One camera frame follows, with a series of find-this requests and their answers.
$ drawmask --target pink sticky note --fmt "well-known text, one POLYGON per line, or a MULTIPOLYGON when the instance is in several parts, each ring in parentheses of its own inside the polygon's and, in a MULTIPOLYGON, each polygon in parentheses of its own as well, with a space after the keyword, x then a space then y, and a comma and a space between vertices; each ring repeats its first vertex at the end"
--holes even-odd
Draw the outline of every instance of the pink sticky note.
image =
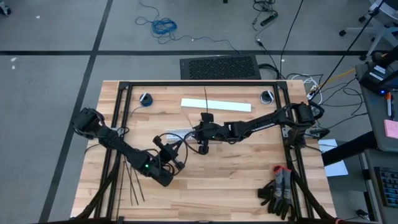
POLYGON ((387 137, 398 139, 397 121, 384 120, 384 129, 386 130, 387 137))

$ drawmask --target blue cable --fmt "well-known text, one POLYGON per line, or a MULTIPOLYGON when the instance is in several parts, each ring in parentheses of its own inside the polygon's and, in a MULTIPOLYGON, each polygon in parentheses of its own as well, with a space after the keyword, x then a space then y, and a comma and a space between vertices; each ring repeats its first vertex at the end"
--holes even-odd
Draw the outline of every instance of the blue cable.
POLYGON ((169 18, 163 18, 161 20, 158 20, 157 18, 160 16, 160 13, 159 13, 159 10, 156 7, 147 6, 147 5, 143 4, 141 2, 141 0, 139 0, 139 4, 141 6, 148 7, 148 8, 156 10, 157 15, 155 16, 153 21, 149 21, 145 17, 139 16, 139 17, 136 18, 135 23, 137 25, 139 25, 139 26, 143 26, 143 25, 145 25, 147 23, 151 23, 152 29, 151 29, 150 33, 152 34, 153 37, 155 37, 157 39, 157 42, 159 44, 167 44, 170 41, 178 41, 178 40, 181 40, 181 39, 183 39, 185 37, 189 37, 192 40, 209 39, 209 40, 213 41, 214 43, 227 42, 229 44, 229 46, 231 46, 232 49, 234 49, 235 51, 237 51, 238 54, 240 54, 240 51, 236 50, 232 46, 231 42, 228 39, 215 40, 215 39, 212 39, 211 37, 208 37, 208 36, 203 36, 203 37, 196 38, 196 37, 192 37, 190 35, 183 35, 183 36, 181 36, 179 38, 176 38, 175 35, 174 35, 174 32, 177 30, 177 24, 173 20, 171 20, 169 18))

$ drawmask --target black stripe on floor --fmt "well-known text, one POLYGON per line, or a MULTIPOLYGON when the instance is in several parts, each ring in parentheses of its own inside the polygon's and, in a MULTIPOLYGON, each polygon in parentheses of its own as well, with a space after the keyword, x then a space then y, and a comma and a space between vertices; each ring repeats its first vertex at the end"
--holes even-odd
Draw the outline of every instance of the black stripe on floor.
MULTIPOLYGON (((90 58, 88 60, 88 64, 87 64, 86 71, 83 76, 83 80, 81 81, 79 93, 78 93, 78 96, 77 96, 77 99, 75 102, 75 107, 73 108, 72 117, 70 118, 71 121, 80 112, 81 106, 83 104, 83 99, 86 95, 88 81, 90 80, 91 72, 93 71, 95 59, 96 59, 96 56, 98 53, 98 49, 100 48, 101 39, 104 34, 106 21, 108 20, 108 16, 109 16, 109 12, 112 7, 112 3, 113 3, 113 0, 108 0, 108 2, 106 3, 104 14, 103 14, 102 20, 101 20, 101 24, 99 25, 98 33, 97 33, 97 36, 96 36, 96 39, 94 42, 93 50, 90 52, 91 53, 90 58)), ((65 139, 63 140, 61 152, 58 157, 57 165, 55 166, 55 171, 52 176, 50 188, 49 188, 47 197, 44 202, 42 213, 40 214, 39 223, 46 223, 49 220, 52 205, 54 203, 55 196, 57 195, 58 186, 61 181, 63 168, 65 167, 65 163, 66 163, 67 156, 69 153, 69 148, 70 148, 70 144, 72 142, 72 137, 73 137, 73 129, 69 122, 68 130, 65 135, 65 139)))
MULTIPOLYGON (((264 55, 263 50, 241 50, 242 54, 264 55)), ((281 50, 268 50, 271 55, 280 55, 281 50)), ((285 50, 284 55, 294 56, 360 56, 366 55, 366 50, 285 50)), ((10 56, 62 56, 62 55, 109 55, 109 56, 168 56, 168 55, 234 55, 234 50, 3 50, 0 55, 10 56)))

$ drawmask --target office chair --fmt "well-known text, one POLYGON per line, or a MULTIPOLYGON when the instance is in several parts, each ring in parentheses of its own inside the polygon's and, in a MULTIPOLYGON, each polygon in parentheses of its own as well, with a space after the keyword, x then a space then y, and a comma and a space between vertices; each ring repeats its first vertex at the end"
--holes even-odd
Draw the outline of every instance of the office chair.
MULTIPOLYGON (((394 47, 398 45, 398 40, 394 37, 394 33, 398 32, 398 0, 385 0, 379 12, 375 12, 381 1, 382 0, 377 0, 373 3, 368 13, 359 18, 359 22, 363 23, 366 19, 371 17, 372 13, 375 13, 375 16, 370 21, 372 27, 367 27, 363 31, 364 33, 375 35, 375 37, 372 38, 373 44, 366 55, 360 56, 359 59, 361 60, 366 60, 367 57, 372 54, 382 38, 385 38, 394 47)), ((342 37, 346 35, 347 32, 358 34, 361 29, 362 27, 347 28, 340 31, 339 35, 342 37)))
POLYGON ((0 13, 5 16, 8 16, 11 14, 10 7, 6 6, 6 3, 4 3, 3 0, 0 0, 0 13))

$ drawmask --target wooden table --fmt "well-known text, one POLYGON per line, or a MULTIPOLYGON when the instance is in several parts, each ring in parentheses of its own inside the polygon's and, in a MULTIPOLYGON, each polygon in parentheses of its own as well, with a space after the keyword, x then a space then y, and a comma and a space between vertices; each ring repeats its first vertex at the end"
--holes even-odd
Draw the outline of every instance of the wooden table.
MULTIPOLYGON (((287 84, 291 102, 307 102, 302 81, 287 81, 287 84)), ((105 116, 108 126, 113 117, 118 85, 117 81, 105 81, 98 102, 97 110, 105 116)), ((271 113, 276 109, 275 103, 264 105, 259 101, 259 94, 264 89, 272 91, 271 87, 259 86, 206 86, 209 100, 252 105, 251 113, 225 110, 209 110, 209 112, 215 115, 215 122, 218 124, 224 121, 247 121, 271 113)), ((140 106, 139 97, 145 92, 152 95, 154 103, 150 107, 137 109, 129 117, 127 127, 131 131, 124 138, 128 144, 138 149, 155 148, 152 143, 153 138, 168 129, 190 128, 191 124, 196 126, 200 121, 200 112, 204 112, 204 109, 180 106, 182 98, 205 99, 202 86, 135 86, 132 89, 129 111, 140 106)), ((88 146, 97 143, 98 141, 93 140, 88 146)), ((313 139, 308 139, 307 145, 319 147, 313 139)), ((78 215, 98 190, 104 155, 105 148, 102 146, 93 147, 86 153, 71 216, 78 215)), ((182 161, 184 157, 185 147, 182 146, 180 160, 182 161)), ((309 189, 326 211, 335 216, 320 153, 305 148, 302 149, 302 157, 309 189)), ((256 189, 265 186, 274 178, 271 170, 275 165, 285 166, 285 163, 280 128, 274 126, 256 132, 249 139, 237 144, 230 145, 225 142, 210 144, 210 151, 205 156, 189 151, 186 168, 174 177, 168 187, 139 175, 145 202, 133 175, 139 205, 134 196, 131 205, 129 177, 122 162, 113 218, 115 219, 118 213, 119 216, 124 216, 125 220, 145 221, 280 221, 280 217, 267 213, 267 206, 260 206, 262 200, 257 198, 256 189), (125 171, 121 186, 123 169, 125 171)), ((299 195, 301 195, 302 213, 306 216, 301 192, 299 195)), ((108 201, 108 195, 104 196, 104 201, 108 201)), ((102 214, 105 209, 106 203, 103 205, 102 214)))

